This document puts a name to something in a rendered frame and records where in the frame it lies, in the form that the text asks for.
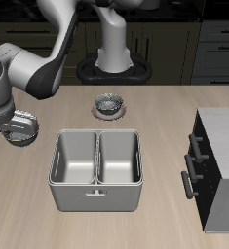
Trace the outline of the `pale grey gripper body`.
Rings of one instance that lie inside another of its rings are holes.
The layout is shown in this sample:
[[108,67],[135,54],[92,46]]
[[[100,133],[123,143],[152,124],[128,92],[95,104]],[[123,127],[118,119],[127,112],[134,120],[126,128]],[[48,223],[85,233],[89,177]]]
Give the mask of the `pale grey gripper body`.
[[0,124],[0,130],[32,136],[39,131],[39,124],[37,118],[31,113],[16,110],[8,122]]

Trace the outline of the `dark grey bowl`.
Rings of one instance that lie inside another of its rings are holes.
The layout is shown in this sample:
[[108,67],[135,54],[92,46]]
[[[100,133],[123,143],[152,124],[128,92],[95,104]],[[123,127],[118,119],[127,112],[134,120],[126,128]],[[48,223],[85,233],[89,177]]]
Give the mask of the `dark grey bowl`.
[[13,131],[3,131],[2,135],[11,145],[14,145],[17,147],[29,146],[37,138],[37,134],[27,135],[27,134],[13,132]]
[[123,104],[123,98],[115,93],[104,93],[95,98],[95,107],[104,115],[117,113]]

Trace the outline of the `white two-bin basket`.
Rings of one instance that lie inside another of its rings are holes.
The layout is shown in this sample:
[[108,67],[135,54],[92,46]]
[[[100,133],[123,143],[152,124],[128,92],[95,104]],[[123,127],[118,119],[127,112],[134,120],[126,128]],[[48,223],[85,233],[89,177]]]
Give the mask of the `white two-bin basket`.
[[63,212],[133,212],[143,184],[134,129],[64,129],[57,134],[48,184]]

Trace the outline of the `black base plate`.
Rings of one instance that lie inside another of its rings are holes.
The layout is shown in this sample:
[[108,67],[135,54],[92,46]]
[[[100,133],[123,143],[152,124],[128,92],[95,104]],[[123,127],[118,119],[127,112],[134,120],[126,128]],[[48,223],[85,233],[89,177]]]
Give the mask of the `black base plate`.
[[77,65],[77,77],[83,85],[95,86],[132,86],[145,85],[152,76],[151,65],[140,53],[131,53],[133,66],[124,72],[108,73],[95,66],[97,53],[88,53],[87,57]]

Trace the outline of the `pale pink plate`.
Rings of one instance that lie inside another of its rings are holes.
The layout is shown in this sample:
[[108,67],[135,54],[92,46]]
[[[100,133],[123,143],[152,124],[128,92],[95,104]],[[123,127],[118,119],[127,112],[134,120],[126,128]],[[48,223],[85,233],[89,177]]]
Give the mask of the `pale pink plate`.
[[126,114],[127,108],[125,105],[122,105],[120,110],[113,114],[113,115],[104,115],[101,114],[97,108],[94,106],[91,110],[91,113],[94,117],[96,117],[99,120],[104,120],[104,121],[114,121],[122,118]]

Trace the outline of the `dark wooden cabinet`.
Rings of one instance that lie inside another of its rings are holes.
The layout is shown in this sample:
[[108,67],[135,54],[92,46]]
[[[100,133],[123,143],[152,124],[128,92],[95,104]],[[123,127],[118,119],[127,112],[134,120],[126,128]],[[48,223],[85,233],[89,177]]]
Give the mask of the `dark wooden cabinet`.
[[229,108],[197,109],[184,158],[183,187],[196,201],[203,231],[229,233]]

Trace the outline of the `dark kitchen cupboards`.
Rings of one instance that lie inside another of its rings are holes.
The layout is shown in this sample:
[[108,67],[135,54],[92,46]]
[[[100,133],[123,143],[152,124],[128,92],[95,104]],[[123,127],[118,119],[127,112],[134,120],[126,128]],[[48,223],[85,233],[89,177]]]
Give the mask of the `dark kitchen cupboards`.
[[[200,10],[210,0],[160,0],[157,10],[120,10],[126,44],[152,66],[149,85],[229,85],[229,18]],[[0,0],[0,44],[47,57],[57,31],[36,0]]]

